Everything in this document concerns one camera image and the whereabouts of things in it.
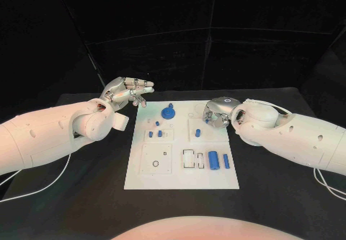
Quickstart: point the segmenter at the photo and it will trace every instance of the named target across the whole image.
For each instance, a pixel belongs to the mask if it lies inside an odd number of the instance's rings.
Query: white board
[[[170,103],[174,117],[164,119],[161,110]],[[147,102],[145,108],[138,107],[125,190],[239,189],[228,130],[213,128],[203,122],[206,103],[207,100],[151,101]],[[217,152],[219,170],[210,170],[209,151]],[[229,169],[225,168],[223,154],[228,155]]]

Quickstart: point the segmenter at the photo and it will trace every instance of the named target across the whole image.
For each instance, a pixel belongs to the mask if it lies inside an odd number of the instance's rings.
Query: black tablecloth
[[[57,105],[98,96],[63,94]],[[166,91],[144,97],[147,101],[183,101],[220,96],[258,99],[314,116],[295,88]],[[66,171],[50,188],[0,203],[1,239],[104,240],[144,223],[177,216],[241,219],[311,240],[346,238],[346,202],[316,182],[313,169],[248,145],[230,126],[239,190],[124,190],[137,108],[128,104],[119,113],[130,117],[125,131],[112,129],[102,141],[72,153]],[[4,198],[43,188],[66,159],[23,170]]]

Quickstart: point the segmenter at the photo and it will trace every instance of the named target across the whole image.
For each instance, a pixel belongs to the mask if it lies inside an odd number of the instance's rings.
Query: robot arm
[[[225,108],[228,99],[219,97],[207,102],[203,114],[207,124],[225,128],[229,120],[235,133],[249,145],[264,146],[301,165],[346,175],[344,128],[264,101],[246,99],[239,103],[230,98]]]
[[[124,131],[128,117],[117,111],[132,101],[145,107],[141,94],[153,82],[115,78],[99,98],[16,116],[0,124],[0,175],[47,164],[99,141],[111,128]]]

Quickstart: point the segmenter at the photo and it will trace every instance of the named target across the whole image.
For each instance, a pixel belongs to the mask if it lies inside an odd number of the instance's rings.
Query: blue object
[[[209,156],[209,166],[212,170],[219,170],[220,169],[220,165],[219,165],[219,158],[217,158],[217,153],[216,151],[210,151],[207,153]]]
[[[223,154],[225,168],[229,169],[229,156]]]
[[[176,116],[176,111],[173,109],[173,104],[170,103],[168,106],[161,110],[160,115],[164,119],[171,119]]]
[[[196,137],[200,137],[200,129],[196,129]]]

